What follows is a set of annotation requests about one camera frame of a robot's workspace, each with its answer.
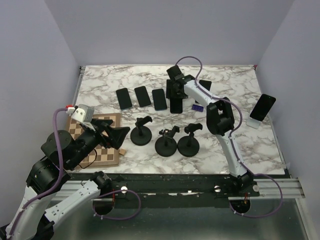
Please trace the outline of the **black smartphone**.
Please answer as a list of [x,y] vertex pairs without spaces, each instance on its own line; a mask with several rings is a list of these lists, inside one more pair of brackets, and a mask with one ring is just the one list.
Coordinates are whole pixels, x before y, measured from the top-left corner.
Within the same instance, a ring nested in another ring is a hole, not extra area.
[[170,113],[181,114],[183,112],[183,99],[171,98],[170,99]]
[[258,99],[256,105],[254,106],[253,110],[251,111],[249,117],[262,122],[269,111],[271,110],[272,106],[276,102],[276,98],[267,94],[262,94]]
[[140,108],[149,107],[152,103],[145,86],[139,86],[134,89]]

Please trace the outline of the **blue-edged smartphone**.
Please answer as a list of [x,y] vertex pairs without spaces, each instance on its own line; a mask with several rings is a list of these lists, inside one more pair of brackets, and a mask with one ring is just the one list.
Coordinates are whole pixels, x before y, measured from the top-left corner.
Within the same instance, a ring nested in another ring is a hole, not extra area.
[[164,90],[162,88],[152,90],[153,105],[156,111],[164,111],[167,109],[167,102]]

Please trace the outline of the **teal smartphone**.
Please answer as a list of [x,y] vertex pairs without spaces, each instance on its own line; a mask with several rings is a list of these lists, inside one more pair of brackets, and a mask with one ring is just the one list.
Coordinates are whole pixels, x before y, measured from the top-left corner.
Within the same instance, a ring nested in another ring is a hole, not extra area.
[[119,107],[123,110],[128,110],[133,107],[132,101],[127,88],[121,88],[115,91],[118,99]]

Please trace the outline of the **black round-base phone stand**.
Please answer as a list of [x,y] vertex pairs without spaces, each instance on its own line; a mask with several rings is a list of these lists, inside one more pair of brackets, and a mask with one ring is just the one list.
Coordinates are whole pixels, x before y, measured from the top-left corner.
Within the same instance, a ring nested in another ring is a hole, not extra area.
[[137,146],[145,146],[152,139],[151,130],[145,126],[147,123],[152,123],[150,116],[138,117],[135,122],[135,128],[130,133],[130,139]]

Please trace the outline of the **tall black round phone stand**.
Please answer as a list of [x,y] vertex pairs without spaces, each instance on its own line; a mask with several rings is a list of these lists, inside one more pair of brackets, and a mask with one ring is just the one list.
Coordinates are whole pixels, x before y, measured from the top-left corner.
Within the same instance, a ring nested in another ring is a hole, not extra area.
[[201,123],[190,123],[184,128],[184,132],[188,136],[183,136],[177,143],[177,149],[179,153],[185,157],[193,157],[200,150],[200,144],[194,137],[194,132],[202,130],[203,125]]

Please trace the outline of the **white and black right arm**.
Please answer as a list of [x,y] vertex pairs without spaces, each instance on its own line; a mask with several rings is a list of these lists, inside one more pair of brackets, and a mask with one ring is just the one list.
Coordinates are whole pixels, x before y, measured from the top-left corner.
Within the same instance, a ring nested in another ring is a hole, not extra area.
[[188,96],[197,101],[206,111],[206,126],[217,137],[228,163],[230,191],[241,196],[254,182],[253,174],[244,166],[241,151],[233,132],[237,129],[232,103],[227,97],[218,97],[205,89],[192,75],[184,75],[177,65],[166,70],[169,80],[169,98]]

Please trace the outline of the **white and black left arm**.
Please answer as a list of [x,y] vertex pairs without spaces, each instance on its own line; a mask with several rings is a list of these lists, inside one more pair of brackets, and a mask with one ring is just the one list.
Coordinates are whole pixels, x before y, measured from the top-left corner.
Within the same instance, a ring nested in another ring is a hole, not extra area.
[[13,220],[0,228],[2,240],[49,240],[58,226],[83,204],[96,197],[107,197],[112,180],[102,171],[93,173],[79,190],[49,207],[51,200],[71,178],[73,170],[98,145],[119,149],[130,128],[111,127],[111,120],[92,120],[93,129],[73,139],[66,130],[57,130],[41,146],[45,156],[32,167],[22,202]]

